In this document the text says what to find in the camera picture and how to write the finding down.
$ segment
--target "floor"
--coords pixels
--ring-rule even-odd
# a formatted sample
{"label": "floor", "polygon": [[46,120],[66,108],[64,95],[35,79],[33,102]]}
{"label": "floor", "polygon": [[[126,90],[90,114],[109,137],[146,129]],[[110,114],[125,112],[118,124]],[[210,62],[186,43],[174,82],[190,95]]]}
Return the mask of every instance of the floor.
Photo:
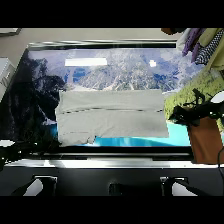
{"label": "floor", "polygon": [[160,28],[22,28],[19,35],[0,37],[0,57],[17,66],[29,43],[71,40],[173,39]]}

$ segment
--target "cable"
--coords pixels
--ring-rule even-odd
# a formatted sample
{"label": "cable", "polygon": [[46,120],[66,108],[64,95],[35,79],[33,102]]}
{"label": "cable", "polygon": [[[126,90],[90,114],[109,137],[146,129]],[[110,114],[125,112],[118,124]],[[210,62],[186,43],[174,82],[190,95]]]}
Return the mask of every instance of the cable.
{"label": "cable", "polygon": [[223,190],[222,190],[223,192],[222,192],[222,194],[224,196],[224,173],[223,173],[223,171],[221,169],[221,166],[220,166],[220,154],[222,153],[222,151],[224,151],[224,146],[222,147],[222,149],[218,153],[218,161],[217,161],[217,163],[218,163],[218,169],[219,169],[220,175],[222,177],[222,182],[223,182]]}

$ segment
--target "checkered cloth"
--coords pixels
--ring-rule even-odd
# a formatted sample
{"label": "checkered cloth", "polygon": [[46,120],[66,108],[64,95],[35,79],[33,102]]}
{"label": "checkered cloth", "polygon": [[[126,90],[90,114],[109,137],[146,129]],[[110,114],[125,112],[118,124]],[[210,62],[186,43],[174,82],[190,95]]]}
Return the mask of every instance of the checkered cloth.
{"label": "checkered cloth", "polygon": [[212,54],[215,52],[216,48],[219,45],[219,42],[224,34],[224,30],[222,29],[219,31],[214,39],[208,44],[206,47],[199,47],[198,55],[195,60],[195,64],[204,64],[207,65],[209,59],[211,58]]}

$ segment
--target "gray cloth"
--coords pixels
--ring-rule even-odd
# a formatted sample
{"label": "gray cloth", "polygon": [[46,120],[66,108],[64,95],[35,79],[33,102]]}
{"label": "gray cloth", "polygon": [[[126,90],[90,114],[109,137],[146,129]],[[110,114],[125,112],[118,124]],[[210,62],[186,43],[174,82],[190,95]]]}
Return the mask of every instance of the gray cloth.
{"label": "gray cloth", "polygon": [[68,146],[95,136],[168,137],[163,109],[161,90],[60,92],[58,140]]}

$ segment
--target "brown cloth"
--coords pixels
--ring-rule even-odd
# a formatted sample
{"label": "brown cloth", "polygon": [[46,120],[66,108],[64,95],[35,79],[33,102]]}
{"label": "brown cloth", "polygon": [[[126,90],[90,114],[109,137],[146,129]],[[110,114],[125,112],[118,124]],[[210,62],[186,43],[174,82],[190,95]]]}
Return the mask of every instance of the brown cloth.
{"label": "brown cloth", "polygon": [[[217,164],[218,152],[222,149],[222,139],[216,120],[202,118],[198,127],[188,127],[188,135],[196,163]],[[220,155],[224,163],[224,153]]]}

